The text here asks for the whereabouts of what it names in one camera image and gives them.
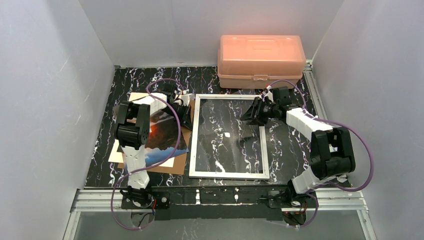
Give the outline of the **sunset landscape photo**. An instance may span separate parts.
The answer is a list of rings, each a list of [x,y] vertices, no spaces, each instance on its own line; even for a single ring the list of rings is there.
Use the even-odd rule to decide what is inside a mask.
[[[150,132],[144,147],[147,166],[157,164],[174,152],[173,157],[186,154],[188,146],[173,115],[159,110],[150,116]]]

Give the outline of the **clear glass sheet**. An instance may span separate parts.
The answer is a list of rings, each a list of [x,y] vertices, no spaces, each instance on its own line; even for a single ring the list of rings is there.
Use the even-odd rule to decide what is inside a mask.
[[[263,174],[260,128],[240,119],[253,99],[199,103],[195,171]]]

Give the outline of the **white picture frame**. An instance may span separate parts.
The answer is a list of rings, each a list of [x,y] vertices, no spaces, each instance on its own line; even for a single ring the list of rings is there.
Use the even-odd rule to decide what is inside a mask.
[[[265,127],[259,126],[260,129],[260,143],[262,149],[262,163],[263,173],[229,173],[229,172],[199,172],[195,170],[196,167],[196,148],[198,140],[198,124],[199,124],[199,112],[200,112],[200,100],[201,99],[255,99],[255,95],[246,94],[197,94],[195,97],[194,105],[194,120],[193,120],[193,131],[191,134],[190,143],[190,160],[188,175],[190,178],[200,179],[226,179],[226,180],[268,180],[270,178],[268,150],[266,141]]]

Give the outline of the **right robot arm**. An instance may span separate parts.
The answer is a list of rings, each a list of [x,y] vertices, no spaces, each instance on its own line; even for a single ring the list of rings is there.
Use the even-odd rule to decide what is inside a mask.
[[[268,86],[240,117],[248,125],[265,126],[277,119],[296,129],[310,142],[309,167],[290,180],[286,197],[304,195],[308,191],[352,172],[355,167],[350,132],[345,127],[333,127],[308,116],[306,110],[292,103],[287,87]]]

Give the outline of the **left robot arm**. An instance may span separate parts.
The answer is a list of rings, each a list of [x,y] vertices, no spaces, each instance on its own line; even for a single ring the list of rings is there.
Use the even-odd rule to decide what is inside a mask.
[[[114,137],[130,187],[146,189],[148,169],[189,151],[183,131],[193,129],[193,99],[187,89],[165,84],[157,92],[136,94],[114,108]]]

